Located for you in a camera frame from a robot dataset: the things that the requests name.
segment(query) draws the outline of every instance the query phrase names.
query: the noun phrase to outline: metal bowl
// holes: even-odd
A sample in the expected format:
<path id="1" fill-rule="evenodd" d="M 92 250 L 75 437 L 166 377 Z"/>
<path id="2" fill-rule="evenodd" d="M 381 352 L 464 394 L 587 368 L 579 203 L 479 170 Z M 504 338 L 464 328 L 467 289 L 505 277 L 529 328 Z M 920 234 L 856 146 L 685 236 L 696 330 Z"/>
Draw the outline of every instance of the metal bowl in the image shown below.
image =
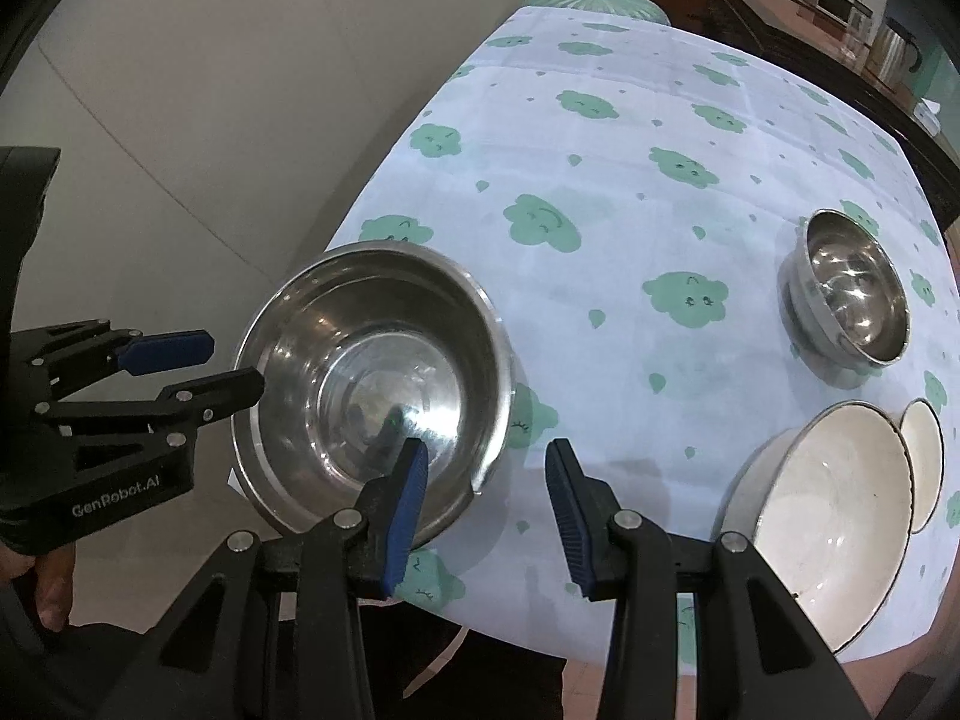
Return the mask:
<path id="1" fill-rule="evenodd" d="M 904 286 L 880 244 L 847 215 L 817 211 L 803 225 L 789 290 L 800 328 L 837 365 L 882 368 L 904 355 Z"/>
<path id="2" fill-rule="evenodd" d="M 419 437 L 430 456 L 421 544 L 467 507 L 506 442 L 514 380 L 501 321 L 467 271 L 417 245 L 328 252 L 260 311 L 235 365 L 266 379 L 232 420 L 236 474 L 282 532 L 351 506 Z"/>

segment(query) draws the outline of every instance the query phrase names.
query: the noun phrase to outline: electric kettle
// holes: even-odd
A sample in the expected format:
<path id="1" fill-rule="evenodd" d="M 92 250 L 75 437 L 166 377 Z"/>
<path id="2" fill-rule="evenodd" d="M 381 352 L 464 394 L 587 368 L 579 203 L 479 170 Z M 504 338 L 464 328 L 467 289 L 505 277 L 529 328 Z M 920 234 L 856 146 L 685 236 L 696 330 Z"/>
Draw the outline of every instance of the electric kettle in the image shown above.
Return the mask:
<path id="1" fill-rule="evenodd" d="M 912 65 L 908 65 L 907 49 L 916 52 L 917 58 Z M 923 63 L 923 55 L 916 42 L 906 28 L 896 19 L 888 18 L 880 25 L 877 37 L 870 46 L 866 68 L 877 80 L 890 89 L 896 89 L 907 73 L 915 73 Z"/>

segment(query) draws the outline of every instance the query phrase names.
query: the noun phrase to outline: table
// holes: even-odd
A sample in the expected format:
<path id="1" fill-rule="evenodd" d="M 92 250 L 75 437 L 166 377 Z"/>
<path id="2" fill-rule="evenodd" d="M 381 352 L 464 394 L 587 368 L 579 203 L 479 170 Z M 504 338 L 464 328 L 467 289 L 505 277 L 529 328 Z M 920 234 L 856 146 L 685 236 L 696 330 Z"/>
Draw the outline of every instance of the table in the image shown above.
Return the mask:
<path id="1" fill-rule="evenodd" d="M 781 265 L 800 219 L 821 207 L 874 230 L 906 285 L 911 343 L 882 375 L 829 367 L 782 317 Z M 410 125 L 331 246 L 387 238 L 474 275 L 503 317 L 518 380 L 501 468 L 411 555 L 401 597 L 524 647 L 603 661 L 613 608 L 570 584 L 546 442 L 568 437 L 623 505 L 710 538 L 731 483 L 771 437 L 848 398 L 898 415 L 926 395 L 947 442 L 944 491 L 841 659 L 928 630 L 960 533 L 949 405 L 960 303 L 916 177 L 875 124 L 669 26 L 522 7 Z M 689 670 L 688 607 L 681 598 Z"/>

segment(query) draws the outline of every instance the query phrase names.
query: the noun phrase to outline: ceramic bowl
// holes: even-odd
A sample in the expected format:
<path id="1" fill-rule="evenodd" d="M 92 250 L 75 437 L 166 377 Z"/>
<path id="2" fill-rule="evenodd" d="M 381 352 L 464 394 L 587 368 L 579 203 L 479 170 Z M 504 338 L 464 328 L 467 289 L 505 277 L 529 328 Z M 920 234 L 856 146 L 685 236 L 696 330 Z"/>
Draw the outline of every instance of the ceramic bowl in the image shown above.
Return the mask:
<path id="1" fill-rule="evenodd" d="M 876 406 L 846 401 L 760 452 L 722 530 L 750 538 L 838 652 L 894 584 L 912 514 L 910 464 L 896 425 Z"/>
<path id="2" fill-rule="evenodd" d="M 901 435 L 913 469 L 913 533 L 933 517 L 944 483 L 944 436 L 933 406 L 923 398 L 911 401 L 901 416 Z"/>
<path id="3" fill-rule="evenodd" d="M 236 475 L 275 528 L 352 506 L 407 437 L 429 454 L 415 543 L 443 531 L 493 471 L 514 380 L 502 323 L 456 263 L 400 241 L 336 248 L 256 317 L 237 367 L 266 381 L 232 420 Z"/>

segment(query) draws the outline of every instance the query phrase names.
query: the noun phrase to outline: human hand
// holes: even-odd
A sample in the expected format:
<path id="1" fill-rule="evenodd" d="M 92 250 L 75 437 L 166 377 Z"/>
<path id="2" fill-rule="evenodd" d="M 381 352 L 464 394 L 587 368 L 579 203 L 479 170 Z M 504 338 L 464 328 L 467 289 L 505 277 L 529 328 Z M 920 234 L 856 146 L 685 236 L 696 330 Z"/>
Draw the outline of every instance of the human hand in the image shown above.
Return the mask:
<path id="1" fill-rule="evenodd" d="M 34 601 L 37 616 L 48 631 L 64 630 L 70 608 L 73 607 L 73 569 L 77 562 L 77 547 L 66 544 L 40 557 L 17 555 L 5 544 L 0 544 L 0 584 L 26 574 L 31 568 L 37 572 L 37 591 Z"/>

